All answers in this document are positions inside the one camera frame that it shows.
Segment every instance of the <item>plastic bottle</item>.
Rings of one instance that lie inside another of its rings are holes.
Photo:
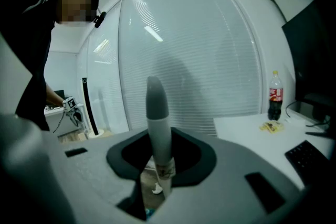
[[[284,87],[279,79],[278,71],[273,71],[273,78],[269,85],[269,109],[268,118],[277,121],[281,115],[282,99],[284,97]]]

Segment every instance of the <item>white desk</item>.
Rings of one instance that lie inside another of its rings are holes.
[[[83,104],[77,104],[77,106],[79,107],[79,109],[82,111],[81,107],[83,107]],[[56,136],[61,136],[63,134],[75,131],[78,129],[78,127],[76,127],[72,121],[70,120],[69,117],[64,116],[59,128],[56,130],[55,133],[53,133],[53,131],[56,129],[62,114],[63,114],[63,108],[58,108],[58,109],[52,109],[52,110],[48,110],[48,111],[44,111],[44,116],[46,117],[46,121],[48,123],[49,129],[50,129],[50,133]]]
[[[287,111],[292,118],[305,119],[306,125],[313,124],[301,114],[290,109]],[[259,128],[264,122],[269,121],[267,113],[234,118],[216,118],[214,123],[218,138],[240,144],[254,151],[287,175],[299,189],[303,189],[303,182],[286,159],[285,152],[307,140],[330,159],[335,141],[329,138],[306,135],[306,131],[322,132],[322,130],[315,127],[298,127],[286,122],[286,118],[288,117],[283,110],[279,122],[284,124],[285,129],[275,134],[266,130],[262,131]]]

